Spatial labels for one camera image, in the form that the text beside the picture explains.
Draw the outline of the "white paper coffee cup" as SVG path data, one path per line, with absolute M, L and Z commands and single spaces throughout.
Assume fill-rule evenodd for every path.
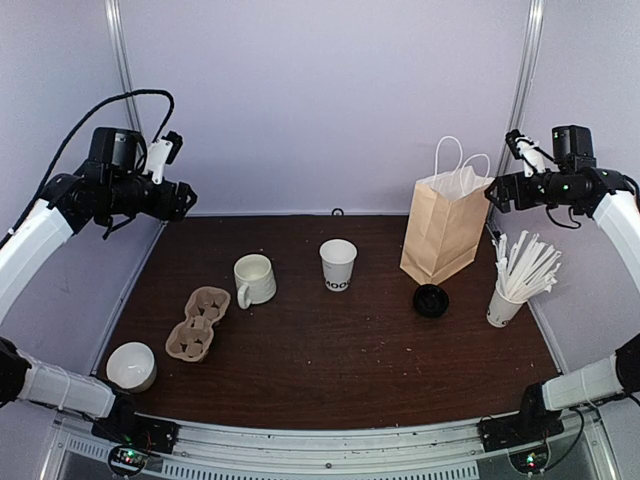
M 324 284 L 332 292 L 346 290 L 351 282 L 358 250 L 345 239 L 325 241 L 319 248 Z

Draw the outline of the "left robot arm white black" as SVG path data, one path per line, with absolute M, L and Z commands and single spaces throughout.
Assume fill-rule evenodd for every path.
M 164 177 L 183 145 L 171 131 L 147 144 L 132 130 L 95 129 L 89 156 L 72 174 L 47 181 L 26 219 L 1 246 L 1 312 L 7 314 L 45 262 L 89 222 L 113 233 L 138 215 L 182 220 L 195 205 L 191 186 Z M 42 362 L 1 341 L 1 402 L 24 400 L 93 419 L 123 444 L 137 442 L 144 424 L 125 394 L 91 376 Z

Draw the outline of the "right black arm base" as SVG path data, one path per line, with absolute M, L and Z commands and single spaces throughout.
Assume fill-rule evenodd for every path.
M 560 416 L 560 411 L 547 410 L 542 394 L 533 389 L 523 395 L 517 413 L 481 419 L 478 434 L 485 452 L 540 442 L 564 432 Z

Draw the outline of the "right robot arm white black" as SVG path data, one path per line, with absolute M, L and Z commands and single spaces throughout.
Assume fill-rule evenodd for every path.
M 631 177 L 597 166 L 591 131 L 577 125 L 552 129 L 553 153 L 514 129 L 505 143 L 523 162 L 518 173 L 496 177 L 485 197 L 503 213 L 566 206 L 571 217 L 592 219 L 614 245 L 635 283 L 639 282 L 639 186 Z M 632 398 L 639 391 L 639 338 L 573 373 L 525 390 L 512 430 L 535 440 L 551 424 L 551 413 L 581 404 Z

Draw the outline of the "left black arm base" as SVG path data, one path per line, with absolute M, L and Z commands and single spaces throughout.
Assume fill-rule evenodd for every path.
M 94 436 L 145 452 L 171 454 L 179 430 L 175 422 L 139 414 L 129 395 L 116 396 L 106 417 L 85 419 Z

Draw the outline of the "brown paper bag white handles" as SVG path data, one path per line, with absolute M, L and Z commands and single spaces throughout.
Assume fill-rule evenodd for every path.
M 459 154 L 451 171 L 439 169 L 446 141 Z M 476 173 L 471 162 L 478 158 L 491 168 L 487 154 L 465 157 L 461 142 L 446 135 L 436 144 L 433 174 L 414 184 L 400 269 L 420 285 L 439 285 L 475 260 L 489 209 L 484 192 L 493 181 L 488 173 Z

